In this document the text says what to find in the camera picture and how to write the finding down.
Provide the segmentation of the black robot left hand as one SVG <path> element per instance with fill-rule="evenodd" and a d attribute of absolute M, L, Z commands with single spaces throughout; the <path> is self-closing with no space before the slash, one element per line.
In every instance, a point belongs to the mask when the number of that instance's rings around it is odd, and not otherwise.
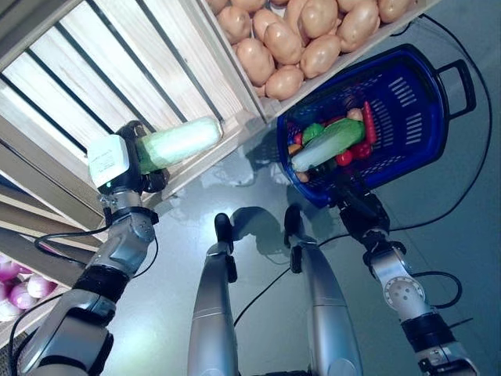
<path fill-rule="evenodd" d="M 125 190 L 138 194 L 162 191 L 168 184 L 165 168 L 146 168 L 139 155 L 139 140 L 146 136 L 139 121 L 130 121 L 114 134 L 93 143 L 88 149 L 88 170 L 92 182 L 103 195 Z"/>

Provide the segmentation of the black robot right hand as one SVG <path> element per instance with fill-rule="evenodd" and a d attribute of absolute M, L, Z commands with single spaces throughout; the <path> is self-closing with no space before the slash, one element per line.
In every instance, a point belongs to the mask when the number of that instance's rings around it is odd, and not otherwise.
<path fill-rule="evenodd" d="M 354 183 L 347 175 L 339 175 L 333 195 L 341 221 L 351 237 L 362 241 L 368 232 L 388 234 L 390 220 L 387 212 L 365 183 Z"/>

